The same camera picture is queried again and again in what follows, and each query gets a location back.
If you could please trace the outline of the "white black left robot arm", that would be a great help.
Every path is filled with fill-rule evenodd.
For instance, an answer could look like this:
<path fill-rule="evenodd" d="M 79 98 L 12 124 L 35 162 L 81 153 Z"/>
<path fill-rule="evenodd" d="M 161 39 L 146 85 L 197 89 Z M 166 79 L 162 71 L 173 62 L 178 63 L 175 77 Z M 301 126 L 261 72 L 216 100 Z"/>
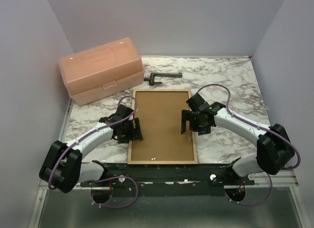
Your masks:
<path fill-rule="evenodd" d="M 127 144 L 143 140 L 140 120 L 134 110 L 121 104 L 115 113 L 102 117 L 97 124 L 68 142 L 53 142 L 39 171 L 39 178 L 48 183 L 50 189 L 70 192 L 77 183 L 93 181 L 97 186 L 108 183 L 109 175 L 98 161 L 84 163 L 83 159 L 101 144 L 116 140 Z"/>

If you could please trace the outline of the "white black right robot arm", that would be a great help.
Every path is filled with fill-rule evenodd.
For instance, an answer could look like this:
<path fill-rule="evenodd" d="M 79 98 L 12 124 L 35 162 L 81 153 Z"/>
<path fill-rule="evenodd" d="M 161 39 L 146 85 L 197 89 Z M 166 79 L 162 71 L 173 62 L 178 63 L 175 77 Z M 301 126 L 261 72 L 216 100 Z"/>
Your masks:
<path fill-rule="evenodd" d="M 282 125 L 269 127 L 237 117 L 226 105 L 219 102 L 208 104 L 200 94 L 193 95 L 186 103 L 189 110 L 182 110 L 181 134 L 189 129 L 198 135 L 206 135 L 212 127 L 222 127 L 256 147 L 256 153 L 237 158 L 226 166 L 225 171 L 216 174 L 213 183 L 236 185 L 249 174 L 276 175 L 295 155 Z"/>

